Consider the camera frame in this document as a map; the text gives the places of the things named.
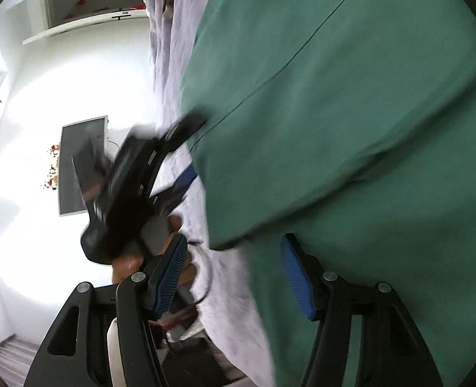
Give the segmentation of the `person's left hand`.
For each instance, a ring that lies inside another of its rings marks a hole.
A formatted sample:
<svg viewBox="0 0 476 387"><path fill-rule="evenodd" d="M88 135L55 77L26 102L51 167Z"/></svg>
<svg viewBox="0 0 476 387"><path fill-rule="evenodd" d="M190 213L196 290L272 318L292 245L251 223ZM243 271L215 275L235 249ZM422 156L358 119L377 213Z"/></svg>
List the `person's left hand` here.
<svg viewBox="0 0 476 387"><path fill-rule="evenodd" d="M167 218L167 230L161 230L159 235L153 235L154 230L151 224L147 224L142 230L144 244L147 248L152 245L152 252L161 255L166 252L173 237L180 233L183 225L182 216L176 213ZM112 260L112 283L120 283L133 273L137 272L144 262L142 250L137 246L126 247L124 252ZM184 262L182 274L179 277L178 287L186 286L190 288L197 276L197 268L193 263L193 257L187 254Z"/></svg>

